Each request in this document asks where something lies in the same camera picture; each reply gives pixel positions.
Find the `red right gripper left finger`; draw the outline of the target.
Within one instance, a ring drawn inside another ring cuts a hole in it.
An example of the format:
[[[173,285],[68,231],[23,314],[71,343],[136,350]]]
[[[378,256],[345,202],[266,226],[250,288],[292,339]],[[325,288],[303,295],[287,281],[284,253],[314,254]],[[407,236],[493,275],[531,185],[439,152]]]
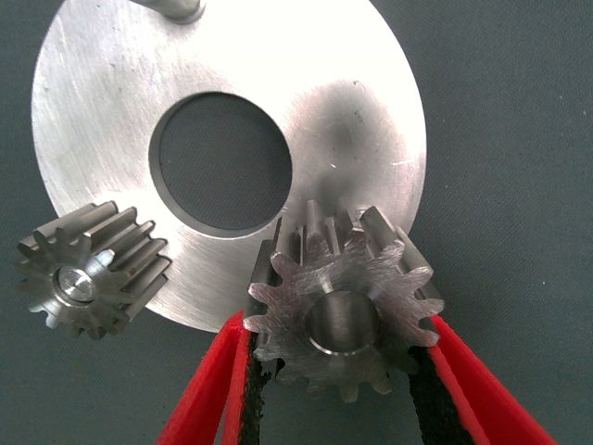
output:
[[[253,355],[256,335],[231,316],[196,369],[158,444],[259,444],[263,389],[271,379]]]

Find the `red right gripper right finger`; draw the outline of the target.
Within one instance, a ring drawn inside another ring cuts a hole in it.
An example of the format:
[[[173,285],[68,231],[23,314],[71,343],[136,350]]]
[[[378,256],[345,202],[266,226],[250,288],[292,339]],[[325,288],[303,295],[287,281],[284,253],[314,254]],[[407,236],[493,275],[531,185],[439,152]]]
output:
[[[457,333],[432,319],[438,343],[413,348],[410,394],[424,444],[554,444]]]

